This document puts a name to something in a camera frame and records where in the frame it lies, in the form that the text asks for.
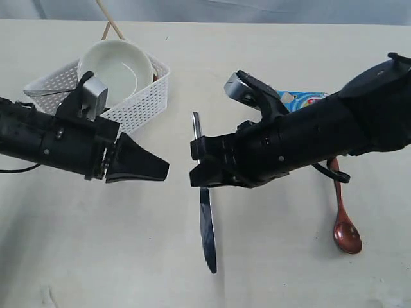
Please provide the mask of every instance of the knife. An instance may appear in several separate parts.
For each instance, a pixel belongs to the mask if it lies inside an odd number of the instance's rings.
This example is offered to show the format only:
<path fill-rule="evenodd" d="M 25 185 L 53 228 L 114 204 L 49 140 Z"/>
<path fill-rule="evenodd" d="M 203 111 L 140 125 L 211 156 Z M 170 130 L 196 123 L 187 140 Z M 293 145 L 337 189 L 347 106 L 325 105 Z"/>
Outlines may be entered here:
<path fill-rule="evenodd" d="M 201 127 L 198 112 L 193 112 L 193 128 L 194 138 L 200 138 Z M 208 187 L 200 187 L 200 231 L 205 261 L 211 273 L 215 274 L 217 272 L 216 243 L 214 240 L 213 215 Z"/>

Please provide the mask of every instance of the table surface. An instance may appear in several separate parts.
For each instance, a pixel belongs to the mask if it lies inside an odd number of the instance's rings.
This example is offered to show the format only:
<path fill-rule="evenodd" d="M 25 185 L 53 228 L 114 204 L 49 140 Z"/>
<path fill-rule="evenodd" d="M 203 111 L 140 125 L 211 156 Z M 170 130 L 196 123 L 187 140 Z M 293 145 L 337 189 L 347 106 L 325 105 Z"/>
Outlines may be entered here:
<path fill-rule="evenodd" d="M 188 176 L 192 111 L 206 135 L 259 119 L 224 94 L 233 71 L 281 90 L 333 92 L 389 51 L 411 55 L 402 39 L 411 27 L 119 26 L 171 67 L 167 110 L 133 135 L 170 162 L 169 176 L 104 184 L 50 167 L 1 175 L 0 307 L 411 307 L 410 148 L 340 160 L 352 175 L 343 194 L 359 255 L 336 248 L 333 184 L 312 167 L 255 189 L 213 190 L 216 275 L 202 255 L 199 191 Z M 0 95 L 24 99 L 25 84 L 78 58 L 104 27 L 0 21 Z"/>

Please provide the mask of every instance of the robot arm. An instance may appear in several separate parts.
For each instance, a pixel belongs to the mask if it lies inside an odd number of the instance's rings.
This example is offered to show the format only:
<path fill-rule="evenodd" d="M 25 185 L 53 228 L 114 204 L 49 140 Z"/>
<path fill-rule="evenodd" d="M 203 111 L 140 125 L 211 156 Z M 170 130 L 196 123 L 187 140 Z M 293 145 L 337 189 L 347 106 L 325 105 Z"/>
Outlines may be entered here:
<path fill-rule="evenodd" d="M 79 173 L 86 180 L 165 180 L 167 162 L 125 133 L 118 138 L 120 124 L 98 116 L 106 97 L 107 88 L 87 72 L 54 116 L 0 98 L 0 153 Z"/>
<path fill-rule="evenodd" d="M 227 95 L 259 110 L 261 121 L 192 141 L 191 156 L 201 163 L 190 172 L 191 185 L 257 187 L 337 155 L 404 148 L 411 143 L 411 59 L 389 57 L 341 91 L 292 113 L 273 88 L 234 73 Z"/>

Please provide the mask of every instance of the white plastic basket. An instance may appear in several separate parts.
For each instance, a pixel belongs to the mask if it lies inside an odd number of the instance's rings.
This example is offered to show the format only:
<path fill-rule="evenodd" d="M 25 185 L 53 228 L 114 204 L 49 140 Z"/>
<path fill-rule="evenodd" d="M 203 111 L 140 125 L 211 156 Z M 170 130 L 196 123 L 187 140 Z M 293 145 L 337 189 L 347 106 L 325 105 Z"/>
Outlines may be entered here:
<path fill-rule="evenodd" d="M 124 102 L 101 114 L 106 119 L 119 122 L 121 124 L 120 131 L 129 135 L 167 108 L 170 68 L 153 56 L 148 55 L 148 57 L 157 71 L 157 80 Z M 78 82 L 77 65 L 78 60 L 71 62 L 57 71 L 29 83 L 24 87 L 24 90 L 73 89 Z M 59 93 L 29 97 L 38 109 L 54 115 L 57 107 L 68 94 Z"/>

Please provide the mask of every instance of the wooden stick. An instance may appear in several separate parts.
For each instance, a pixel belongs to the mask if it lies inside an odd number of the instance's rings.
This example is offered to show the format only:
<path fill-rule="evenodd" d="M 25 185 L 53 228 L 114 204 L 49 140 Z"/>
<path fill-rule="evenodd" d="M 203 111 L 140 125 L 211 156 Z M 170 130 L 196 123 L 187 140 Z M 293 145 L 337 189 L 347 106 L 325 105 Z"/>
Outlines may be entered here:
<path fill-rule="evenodd" d="M 107 34 L 109 33 L 109 30 L 110 30 L 110 25 L 111 25 L 110 22 L 106 24 L 101 40 L 105 40 L 107 38 Z"/>
<path fill-rule="evenodd" d="M 98 4 L 98 6 L 101 8 L 101 10 L 103 11 L 106 18 L 111 23 L 111 26 L 113 27 L 114 31 L 117 33 L 118 37 L 120 39 L 124 40 L 124 35 L 120 31 L 120 29 L 117 27 L 117 24 L 114 22 L 113 18 L 111 18 L 110 14 L 109 14 L 109 11 L 107 11 L 107 9 L 104 7 L 103 3 L 101 3 L 101 0 L 96 0 L 96 2 Z"/>

